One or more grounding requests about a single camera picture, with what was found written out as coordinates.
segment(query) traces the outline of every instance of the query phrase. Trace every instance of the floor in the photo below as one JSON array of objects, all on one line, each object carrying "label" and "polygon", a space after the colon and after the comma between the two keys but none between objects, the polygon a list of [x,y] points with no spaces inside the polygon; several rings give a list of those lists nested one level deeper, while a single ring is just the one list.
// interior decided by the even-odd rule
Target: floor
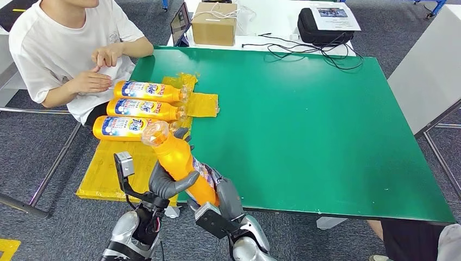
[{"label": "floor", "polygon": [[[117,2],[154,44],[167,43],[168,24],[180,0],[170,0],[167,13],[162,11],[159,0]],[[449,3],[461,4],[461,1]],[[352,41],[356,51],[377,57],[387,77],[431,22],[424,19],[427,11],[423,3],[348,0],[347,4],[362,27],[362,32]],[[40,108],[26,91],[18,92],[9,106]],[[461,115],[454,114],[450,121],[460,123]],[[69,116],[0,113],[0,191],[28,201],[75,124]],[[461,180],[460,134],[461,130],[432,131],[458,180]],[[418,142],[455,217],[461,221],[459,199],[427,143],[422,139]],[[38,219],[0,205],[0,238],[22,242],[13,260],[99,259],[114,223],[129,206],[123,202],[81,200],[74,195],[97,144],[90,131],[82,127],[39,201],[38,207],[53,213],[51,218]],[[271,253],[279,260],[366,261],[371,254],[384,253],[383,244],[363,220],[347,220],[333,229],[321,231],[315,226],[314,216],[251,214],[261,223],[269,238]],[[166,219],[163,229],[165,260],[228,260],[226,241],[218,241],[195,226],[190,210],[184,210],[177,219]]]}]

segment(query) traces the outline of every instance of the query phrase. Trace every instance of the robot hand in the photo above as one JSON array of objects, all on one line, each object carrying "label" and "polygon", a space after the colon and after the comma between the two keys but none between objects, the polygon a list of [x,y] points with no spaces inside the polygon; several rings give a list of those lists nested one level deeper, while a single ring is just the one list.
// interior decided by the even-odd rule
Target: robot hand
[{"label": "robot hand", "polygon": [[[180,128],[175,136],[182,139],[187,131],[186,128]],[[114,158],[120,188],[127,195],[127,202],[134,210],[125,213],[118,220],[102,260],[149,261],[153,258],[156,246],[161,244],[161,218],[170,202],[168,198],[193,185],[199,173],[193,171],[184,179],[174,181],[157,162],[149,179],[149,191],[140,194],[128,182],[128,177],[134,174],[133,159],[129,153],[117,153]],[[244,213],[232,181],[222,177],[215,169],[206,167],[216,185],[220,206],[216,208],[210,203],[199,206],[190,201],[189,204],[195,211],[196,224],[219,239],[227,236],[229,254],[233,260],[275,261],[269,256],[269,243],[261,226],[256,219]],[[134,207],[128,195],[139,198],[141,203]]]},{"label": "robot hand", "polygon": [[[175,132],[175,136],[182,139],[187,132],[187,128],[180,128]],[[192,186],[197,181],[199,173],[193,171],[185,178],[174,181],[157,162],[149,179],[149,191],[140,194],[135,192],[128,182],[128,177],[134,174],[133,159],[129,153],[117,153],[114,158],[120,188],[127,195],[127,202],[133,210],[122,215],[117,221],[102,260],[151,260],[154,249],[161,244],[161,219],[170,202],[168,199]],[[141,203],[134,207],[128,195],[139,198]]]},{"label": "robot hand", "polygon": [[[182,139],[188,130],[189,129],[187,128],[179,128],[177,131],[175,131],[174,136]],[[187,136],[184,140],[189,142],[191,137]],[[198,175],[199,173],[197,171],[191,171],[185,178],[181,179],[180,181],[174,181],[170,174],[166,172],[166,170],[157,160],[149,179],[149,190],[161,198],[172,198],[174,195],[192,186],[197,181]]]}]

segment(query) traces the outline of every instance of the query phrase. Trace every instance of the green table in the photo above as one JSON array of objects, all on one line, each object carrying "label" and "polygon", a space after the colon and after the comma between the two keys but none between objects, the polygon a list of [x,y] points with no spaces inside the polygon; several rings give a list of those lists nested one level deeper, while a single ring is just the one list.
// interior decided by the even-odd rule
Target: green table
[{"label": "green table", "polygon": [[314,54],[160,47],[132,79],[179,72],[219,94],[218,116],[194,119],[194,155],[244,207],[455,222],[375,58],[345,72]]}]

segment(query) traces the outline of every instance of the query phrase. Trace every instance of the plastic bottle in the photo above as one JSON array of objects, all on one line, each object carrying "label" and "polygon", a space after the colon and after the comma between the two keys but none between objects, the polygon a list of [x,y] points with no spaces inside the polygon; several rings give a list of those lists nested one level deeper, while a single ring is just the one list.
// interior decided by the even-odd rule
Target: plastic bottle
[{"label": "plastic bottle", "polygon": [[162,121],[184,121],[185,106],[175,107],[165,102],[133,99],[113,99],[107,105],[107,115],[153,118]]},{"label": "plastic bottle", "polygon": [[[93,125],[93,134],[100,140],[139,141],[144,129],[158,120],[136,117],[98,117]],[[170,123],[171,131],[176,131],[176,122]]]},{"label": "plastic bottle", "polygon": [[172,85],[159,83],[142,83],[122,80],[114,86],[114,96],[156,102],[187,102],[187,89],[177,89]]},{"label": "plastic bottle", "polygon": [[207,168],[192,156],[185,140],[175,137],[168,130],[168,123],[157,121],[149,125],[142,133],[142,142],[152,146],[160,164],[174,180],[186,177],[191,171],[198,171],[198,180],[186,192],[201,206],[206,202],[219,205],[214,182]]}]

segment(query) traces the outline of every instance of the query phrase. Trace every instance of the hand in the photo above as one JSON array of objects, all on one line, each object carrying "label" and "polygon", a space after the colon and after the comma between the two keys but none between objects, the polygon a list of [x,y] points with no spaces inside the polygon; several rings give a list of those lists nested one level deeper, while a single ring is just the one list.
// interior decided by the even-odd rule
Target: hand
[{"label": "hand", "polygon": [[123,54],[123,42],[112,43],[96,49],[91,55],[91,60],[97,66],[113,67],[117,65],[117,59]]},{"label": "hand", "polygon": [[98,73],[99,70],[100,67],[96,66],[90,71],[81,72],[65,86],[72,94],[107,91],[112,86],[112,80],[110,76]]},{"label": "hand", "polygon": [[[187,128],[179,128],[175,131],[174,136],[182,139],[188,130]],[[187,136],[184,140],[189,142],[190,139],[191,137]],[[191,171],[185,178],[175,181],[157,160],[149,179],[149,189],[161,198],[172,198],[179,192],[190,188],[197,181],[199,175],[197,171]]]}]

